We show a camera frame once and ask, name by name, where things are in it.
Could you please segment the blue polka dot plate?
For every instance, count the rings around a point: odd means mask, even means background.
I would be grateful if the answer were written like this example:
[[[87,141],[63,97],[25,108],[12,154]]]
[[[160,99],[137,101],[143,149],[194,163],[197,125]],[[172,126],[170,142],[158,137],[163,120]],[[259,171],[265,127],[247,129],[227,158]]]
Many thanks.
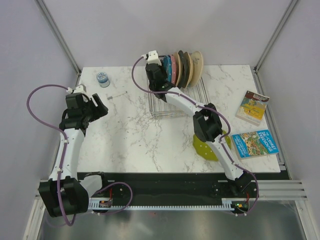
[[[170,55],[165,55],[163,58],[163,67],[167,74],[167,80],[172,81],[172,61]]]

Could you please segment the pink polka dot plate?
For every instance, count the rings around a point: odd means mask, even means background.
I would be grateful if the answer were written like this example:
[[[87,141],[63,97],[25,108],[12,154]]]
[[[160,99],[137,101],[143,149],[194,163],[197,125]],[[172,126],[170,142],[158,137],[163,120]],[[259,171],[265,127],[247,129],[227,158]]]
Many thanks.
[[[176,59],[172,54],[170,55],[170,60],[171,60],[171,65],[170,65],[171,66],[171,83],[175,85],[177,67],[176,67]]]

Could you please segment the green polka dot plate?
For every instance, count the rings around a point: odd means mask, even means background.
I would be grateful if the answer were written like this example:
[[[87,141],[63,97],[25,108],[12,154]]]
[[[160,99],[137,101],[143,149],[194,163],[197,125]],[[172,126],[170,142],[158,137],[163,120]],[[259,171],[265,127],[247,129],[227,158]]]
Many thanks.
[[[193,135],[192,145],[195,152],[207,161],[218,162],[219,159],[211,150],[207,143],[202,142],[195,134]]]

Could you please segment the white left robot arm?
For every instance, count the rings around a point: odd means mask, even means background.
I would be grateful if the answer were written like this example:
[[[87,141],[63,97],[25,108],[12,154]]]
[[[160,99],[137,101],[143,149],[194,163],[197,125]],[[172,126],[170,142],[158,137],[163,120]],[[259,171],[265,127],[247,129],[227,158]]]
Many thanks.
[[[39,194],[53,218],[85,213],[89,198],[94,194],[106,196],[110,185],[102,172],[94,172],[78,179],[78,161],[87,128],[108,114],[98,94],[71,93],[65,97],[67,108],[62,113],[60,146],[55,166],[47,181],[39,184]]]

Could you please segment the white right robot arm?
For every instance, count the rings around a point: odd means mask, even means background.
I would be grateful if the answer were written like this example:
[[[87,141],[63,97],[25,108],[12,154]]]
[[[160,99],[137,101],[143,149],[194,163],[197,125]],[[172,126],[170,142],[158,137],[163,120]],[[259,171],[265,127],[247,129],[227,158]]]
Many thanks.
[[[223,167],[229,184],[229,191],[235,197],[247,191],[251,177],[240,166],[225,140],[221,117],[214,104],[199,103],[185,95],[179,88],[166,80],[166,71],[157,63],[145,67],[149,89],[158,99],[172,104],[192,117],[195,136],[206,143]]]

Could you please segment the dark green plate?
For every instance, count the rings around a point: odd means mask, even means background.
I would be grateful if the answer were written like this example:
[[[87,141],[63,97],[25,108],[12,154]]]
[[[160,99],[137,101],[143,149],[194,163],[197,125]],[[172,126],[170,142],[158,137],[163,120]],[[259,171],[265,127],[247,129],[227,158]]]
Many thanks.
[[[181,78],[178,83],[178,87],[181,89],[187,87],[187,83],[190,76],[191,61],[188,52],[183,52],[182,50],[179,50],[178,54],[181,60]]]

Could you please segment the small blue lidded jar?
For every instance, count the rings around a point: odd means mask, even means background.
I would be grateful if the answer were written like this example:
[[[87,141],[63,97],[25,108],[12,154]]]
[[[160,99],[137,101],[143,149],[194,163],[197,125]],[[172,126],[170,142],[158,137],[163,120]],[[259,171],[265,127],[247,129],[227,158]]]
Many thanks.
[[[106,72],[99,72],[96,74],[96,79],[102,88],[106,88],[110,85],[110,80]]]

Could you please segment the tan plate behind green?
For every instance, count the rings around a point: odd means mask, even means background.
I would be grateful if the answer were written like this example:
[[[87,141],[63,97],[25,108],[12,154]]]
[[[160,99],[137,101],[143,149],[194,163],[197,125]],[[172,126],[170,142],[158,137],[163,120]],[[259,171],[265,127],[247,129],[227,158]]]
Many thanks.
[[[184,86],[186,88],[186,87],[188,87],[188,85],[190,84],[190,82],[192,80],[193,71],[194,71],[194,64],[193,64],[191,55],[188,52],[185,52],[184,56],[185,56],[187,64],[188,64],[187,82],[186,82],[186,84]]]

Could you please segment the cream plate at back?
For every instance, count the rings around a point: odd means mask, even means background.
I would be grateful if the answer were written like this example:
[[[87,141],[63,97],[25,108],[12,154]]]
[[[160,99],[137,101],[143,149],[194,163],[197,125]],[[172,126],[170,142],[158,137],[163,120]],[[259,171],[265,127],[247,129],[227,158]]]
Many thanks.
[[[200,51],[194,51],[190,55],[193,62],[193,73],[190,83],[188,87],[194,87],[198,84],[202,77],[203,69],[204,69],[204,58]]]

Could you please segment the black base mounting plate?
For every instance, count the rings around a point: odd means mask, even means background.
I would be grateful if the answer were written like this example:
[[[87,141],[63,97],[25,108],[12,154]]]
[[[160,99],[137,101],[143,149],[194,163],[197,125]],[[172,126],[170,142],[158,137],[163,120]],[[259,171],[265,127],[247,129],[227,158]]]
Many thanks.
[[[95,197],[110,197],[113,206],[210,206],[223,199],[255,198],[258,188],[253,177],[244,192],[230,192],[223,173],[111,173],[103,174],[106,190]]]

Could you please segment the yellow brown paperback book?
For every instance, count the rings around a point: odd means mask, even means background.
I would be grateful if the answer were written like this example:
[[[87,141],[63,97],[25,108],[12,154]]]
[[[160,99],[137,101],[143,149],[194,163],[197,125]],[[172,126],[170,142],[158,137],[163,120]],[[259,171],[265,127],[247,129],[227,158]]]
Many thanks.
[[[247,90],[235,116],[252,125],[259,126],[269,100],[268,96]]]

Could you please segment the blue treehouse paperback book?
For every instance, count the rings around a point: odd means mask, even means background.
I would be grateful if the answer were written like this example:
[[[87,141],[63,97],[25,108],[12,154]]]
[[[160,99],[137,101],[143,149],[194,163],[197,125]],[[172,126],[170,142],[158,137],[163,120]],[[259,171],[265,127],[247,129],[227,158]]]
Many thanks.
[[[268,129],[233,134],[231,140],[240,160],[279,153],[278,146]]]

